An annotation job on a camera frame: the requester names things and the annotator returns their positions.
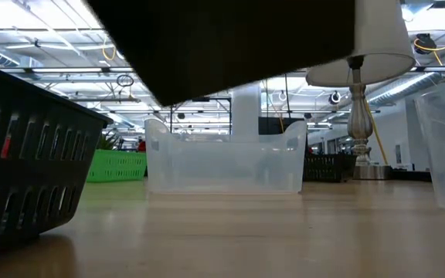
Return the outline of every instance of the table surface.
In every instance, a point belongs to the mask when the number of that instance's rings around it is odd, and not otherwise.
[[[307,183],[303,195],[148,195],[88,184],[68,224],[0,254],[0,277],[445,277],[430,183]]]

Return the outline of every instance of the black plastic basket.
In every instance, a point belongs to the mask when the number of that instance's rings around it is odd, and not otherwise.
[[[356,155],[306,154],[303,181],[341,182],[353,178]]]
[[[0,71],[0,249],[71,220],[108,123]]]

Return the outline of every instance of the lamp base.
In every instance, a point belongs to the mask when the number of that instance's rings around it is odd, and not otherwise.
[[[356,165],[354,179],[357,180],[387,180],[391,178],[391,166]]]

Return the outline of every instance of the yellow cable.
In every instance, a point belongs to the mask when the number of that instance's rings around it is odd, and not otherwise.
[[[384,147],[382,146],[382,142],[380,140],[379,132],[377,131],[377,125],[375,125],[374,117],[372,116],[372,112],[370,111],[369,102],[364,98],[365,106],[367,107],[367,111],[369,112],[370,120],[372,120],[372,125],[374,127],[375,138],[377,138],[377,142],[379,142],[380,152],[382,153],[382,158],[384,159],[384,164],[388,165],[386,153],[384,152]]]
[[[439,58],[439,55],[437,55],[437,51],[434,51],[433,54],[436,56],[437,62],[439,62],[439,64],[442,66],[442,61]]]
[[[423,46],[419,46],[416,42],[418,42],[419,39],[415,39],[415,41],[413,42],[413,44],[418,47],[419,49],[423,49],[423,50],[428,50],[428,51],[440,51],[440,50],[445,50],[445,46],[441,47],[439,49],[431,49],[431,48],[427,48],[427,47],[423,47]]]
[[[112,61],[112,60],[114,60],[114,57],[116,56],[116,46],[113,48],[113,56],[112,57],[109,57],[107,54],[106,54],[106,41],[107,41],[107,36],[104,36],[104,43],[103,43],[103,45],[102,45],[102,55],[104,56],[104,58],[106,58],[106,59],[108,59],[108,60],[110,60],[110,61]]]
[[[442,61],[441,61],[440,58],[439,58],[439,55],[437,55],[437,51],[434,51],[433,54],[436,56],[436,58],[437,58],[437,62],[439,62],[439,64],[440,64],[441,66],[443,66]]]
[[[269,95],[267,95],[267,102],[270,102],[270,105],[272,105],[272,108],[274,109],[274,112],[276,112],[277,116],[279,117],[279,122],[281,124],[281,132],[284,133],[284,125],[283,125],[283,119],[281,119],[281,114],[279,114],[276,110],[276,107],[274,107],[274,103],[272,103],[272,101],[270,101]]]

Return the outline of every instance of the green plastic basket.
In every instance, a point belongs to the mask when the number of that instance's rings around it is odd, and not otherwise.
[[[87,182],[141,181],[146,166],[145,153],[97,150]]]

